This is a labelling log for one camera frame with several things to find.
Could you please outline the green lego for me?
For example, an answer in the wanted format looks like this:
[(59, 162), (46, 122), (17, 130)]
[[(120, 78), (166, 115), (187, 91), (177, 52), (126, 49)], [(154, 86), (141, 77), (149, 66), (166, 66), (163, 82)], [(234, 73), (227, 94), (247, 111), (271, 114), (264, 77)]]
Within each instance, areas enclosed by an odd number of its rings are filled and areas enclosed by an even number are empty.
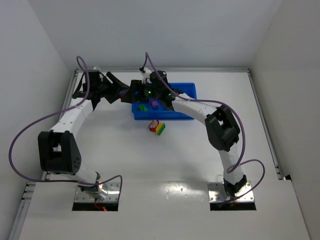
[(149, 108), (146, 107), (146, 106), (143, 105), (143, 104), (140, 104), (140, 105), (138, 106), (137, 111), (139, 111), (139, 112), (148, 112), (148, 111), (149, 111)]

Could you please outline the purple rectangular lego brick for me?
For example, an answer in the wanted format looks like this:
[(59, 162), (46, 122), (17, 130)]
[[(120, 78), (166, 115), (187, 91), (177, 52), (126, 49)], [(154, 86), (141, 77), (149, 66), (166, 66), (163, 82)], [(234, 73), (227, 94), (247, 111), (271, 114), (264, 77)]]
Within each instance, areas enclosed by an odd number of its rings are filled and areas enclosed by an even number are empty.
[(158, 101), (156, 99), (151, 99), (150, 100), (150, 105), (151, 105), (153, 110), (156, 110), (156, 109), (159, 108), (159, 104), (158, 104)]

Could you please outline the red lego with pink cloud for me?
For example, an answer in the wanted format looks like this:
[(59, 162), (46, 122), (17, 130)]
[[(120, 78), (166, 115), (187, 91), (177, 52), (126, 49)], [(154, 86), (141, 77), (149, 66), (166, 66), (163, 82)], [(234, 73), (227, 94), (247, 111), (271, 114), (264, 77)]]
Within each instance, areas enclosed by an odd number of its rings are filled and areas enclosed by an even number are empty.
[(154, 119), (154, 120), (149, 124), (149, 130), (150, 130), (151, 132), (155, 132), (157, 126), (159, 125), (159, 123), (160, 123), (159, 120)]

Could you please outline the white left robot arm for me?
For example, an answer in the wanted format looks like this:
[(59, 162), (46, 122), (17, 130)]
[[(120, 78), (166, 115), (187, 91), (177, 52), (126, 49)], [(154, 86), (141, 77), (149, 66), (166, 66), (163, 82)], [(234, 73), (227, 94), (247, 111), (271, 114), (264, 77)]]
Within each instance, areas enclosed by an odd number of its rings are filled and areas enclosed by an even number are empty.
[(83, 73), (72, 94), (70, 109), (49, 131), (42, 131), (38, 135), (41, 169), (77, 182), (83, 192), (101, 192), (100, 174), (83, 164), (76, 136), (102, 98), (112, 104), (128, 88), (111, 72), (106, 75), (98, 70)]

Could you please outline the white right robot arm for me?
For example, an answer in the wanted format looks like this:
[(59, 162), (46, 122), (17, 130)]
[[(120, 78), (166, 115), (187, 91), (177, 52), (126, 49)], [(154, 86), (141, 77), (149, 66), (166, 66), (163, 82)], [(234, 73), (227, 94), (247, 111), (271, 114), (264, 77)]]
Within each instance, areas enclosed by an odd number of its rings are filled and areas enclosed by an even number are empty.
[(240, 127), (232, 111), (220, 103), (211, 106), (173, 88), (164, 71), (146, 73), (142, 80), (132, 80), (119, 93), (125, 103), (143, 103), (157, 99), (167, 110), (187, 115), (205, 126), (210, 144), (218, 151), (222, 166), (225, 192), (232, 198), (246, 183), (239, 166), (238, 141)]

